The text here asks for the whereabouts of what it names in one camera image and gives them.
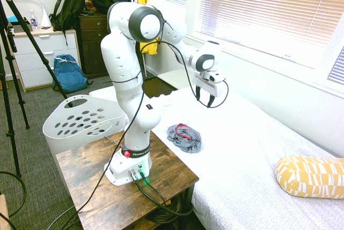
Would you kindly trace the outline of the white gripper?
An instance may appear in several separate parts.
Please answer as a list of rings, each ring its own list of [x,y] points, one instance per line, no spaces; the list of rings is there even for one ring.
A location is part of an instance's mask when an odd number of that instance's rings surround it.
[[[200,90],[203,89],[210,94],[207,108],[210,108],[215,97],[219,96],[219,74],[214,71],[194,72],[192,82],[196,85],[196,99],[200,100]]]

